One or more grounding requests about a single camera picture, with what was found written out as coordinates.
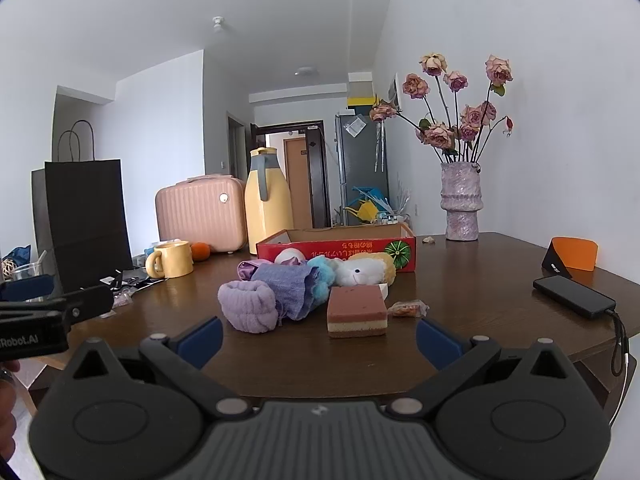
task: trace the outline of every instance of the purple fuzzy scrunchie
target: purple fuzzy scrunchie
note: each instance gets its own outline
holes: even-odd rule
[[[225,283],[218,290],[218,301],[236,330],[260,334],[276,328],[276,297],[265,282]]]

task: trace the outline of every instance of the yellow thermos jug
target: yellow thermos jug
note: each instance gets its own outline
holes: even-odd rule
[[[278,164],[276,148],[258,148],[251,152],[251,170],[244,190],[249,252],[266,237],[293,229],[293,211],[289,185]]]

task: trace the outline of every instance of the green watermelon graphic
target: green watermelon graphic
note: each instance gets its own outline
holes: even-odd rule
[[[407,242],[403,242],[402,240],[391,242],[385,247],[385,253],[390,254],[394,259],[396,269],[406,267],[411,259],[411,247],[409,247]]]

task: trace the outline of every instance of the red box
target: red box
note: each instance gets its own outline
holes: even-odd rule
[[[356,253],[387,252],[397,272],[415,271],[415,235],[404,223],[283,230],[258,243],[258,257],[274,261],[288,248],[298,249],[307,260],[319,254],[347,260]]]

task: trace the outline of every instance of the green leaf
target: green leaf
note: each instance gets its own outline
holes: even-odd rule
[[[497,93],[500,97],[504,95],[504,85],[502,86],[491,85],[491,90]]]

